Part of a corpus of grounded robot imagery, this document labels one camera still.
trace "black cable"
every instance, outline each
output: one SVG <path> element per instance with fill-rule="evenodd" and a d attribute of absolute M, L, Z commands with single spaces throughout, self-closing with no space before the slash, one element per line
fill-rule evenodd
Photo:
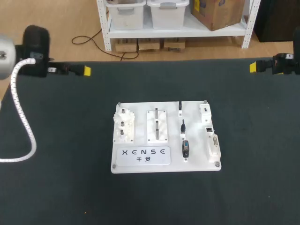
<path fill-rule="evenodd" d="M 100 30 L 99 30 L 94 36 L 92 36 L 92 37 L 88 37 L 88 36 L 85 36 L 85 35 L 79 35 L 79 36 L 77 36 L 77 37 L 74 37 L 74 38 L 72 39 L 72 44 L 74 44 L 74 45 L 83 45 L 83 44 L 85 44 L 85 43 L 87 43 L 87 42 L 89 42 L 89 41 L 92 41 L 92 42 L 94 42 L 95 46 L 96 46 L 100 51 L 102 51 L 102 52 L 105 53 L 105 54 L 108 54 L 108 55 L 111 55 L 111 56 L 114 56 L 114 57 L 118 57 L 118 58 L 120 58 L 120 61 L 122 61 L 123 59 L 126 59 L 126 60 L 134 60 L 134 59 L 136 59 L 136 58 L 139 56 L 139 53 L 136 52 L 136 56 L 135 56 L 135 57 L 127 58 L 127 57 L 124 57 L 124 55 L 125 55 L 127 52 L 124 52 L 122 56 L 119 56 L 119 55 L 110 54 L 110 53 L 108 53 L 108 52 L 102 50 L 102 49 L 97 45 L 97 43 L 94 41 L 94 37 L 97 36 L 98 34 L 100 34 L 101 31 L 102 31 L 102 29 L 100 29 Z M 88 38 L 88 39 L 87 39 L 86 41 L 83 41 L 83 42 L 80 42 L 80 43 L 75 43 L 74 40 L 77 39 L 77 38 Z"/>

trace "xense logo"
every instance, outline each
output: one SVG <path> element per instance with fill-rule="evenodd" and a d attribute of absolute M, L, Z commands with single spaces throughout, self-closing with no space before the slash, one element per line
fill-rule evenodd
<path fill-rule="evenodd" d="M 128 150 L 122 150 L 122 151 L 123 151 L 122 155 L 128 155 Z M 145 149 L 145 150 L 140 150 L 140 152 L 141 152 L 141 155 L 142 155 L 142 154 L 144 154 L 144 155 L 147 154 L 147 150 L 146 150 L 146 149 Z M 156 154 L 156 152 L 157 152 L 156 149 L 151 149 L 151 154 Z M 159 152 L 160 152 L 161 154 L 165 154 L 165 149 L 161 149 L 161 150 L 159 150 Z M 131 153 L 132 153 L 133 155 L 137 155 L 139 152 L 138 152 L 138 150 L 132 150 Z"/>
<path fill-rule="evenodd" d="M 171 163 L 170 147 L 125 147 L 117 150 L 117 165 L 168 165 Z"/>

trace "wooden block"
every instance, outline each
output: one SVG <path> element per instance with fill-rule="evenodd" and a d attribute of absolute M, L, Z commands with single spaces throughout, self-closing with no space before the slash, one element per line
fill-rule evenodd
<path fill-rule="evenodd" d="M 118 39 L 115 43 L 115 51 L 117 53 L 135 53 L 137 51 L 137 39 Z"/>
<path fill-rule="evenodd" d="M 159 38 L 139 38 L 139 50 L 159 50 Z"/>
<path fill-rule="evenodd" d="M 170 49 L 184 49 L 186 46 L 185 38 L 181 37 L 172 37 L 172 38 L 165 38 L 164 41 L 164 48 Z"/>

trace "white storage bin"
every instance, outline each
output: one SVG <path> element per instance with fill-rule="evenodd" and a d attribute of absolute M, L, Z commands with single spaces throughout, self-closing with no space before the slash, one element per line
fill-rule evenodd
<path fill-rule="evenodd" d="M 116 30 L 142 29 L 144 5 L 146 5 L 146 0 L 138 0 L 136 3 L 131 4 L 106 3 Z"/>
<path fill-rule="evenodd" d="M 181 29 L 189 0 L 148 0 L 154 29 Z"/>

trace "white coiled cable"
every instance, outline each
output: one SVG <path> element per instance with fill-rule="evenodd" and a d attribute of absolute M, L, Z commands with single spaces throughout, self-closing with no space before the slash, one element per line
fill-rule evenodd
<path fill-rule="evenodd" d="M 25 60 L 22 60 L 22 61 L 18 62 L 16 64 L 16 66 L 14 67 L 14 70 L 12 72 L 11 79 L 10 79 L 11 94 L 13 96 L 15 107 L 17 108 L 20 119 L 21 119 L 21 121 L 22 121 L 22 123 L 23 123 L 23 125 L 24 125 L 24 127 L 27 131 L 28 137 L 30 139 L 31 151 L 26 156 L 23 156 L 23 157 L 20 157 L 20 158 L 0 158 L 0 163 L 14 163 L 14 162 L 24 161 L 26 159 L 29 159 L 31 156 L 33 156 L 34 153 L 37 150 L 37 142 L 36 142 L 36 139 L 33 135 L 32 130 L 30 128 L 30 125 L 29 125 L 29 123 L 28 123 L 28 121 L 25 117 L 23 109 L 20 105 L 20 101 L 19 101 L 19 97 L 18 97 L 18 93 L 17 93 L 17 87 L 16 87 L 17 75 L 18 75 L 18 72 L 21 69 L 21 67 L 25 66 L 25 65 L 28 65 L 28 64 L 35 64 L 35 63 L 36 63 L 36 60 L 31 59 L 31 58 L 28 58 L 28 59 L 25 59 Z"/>

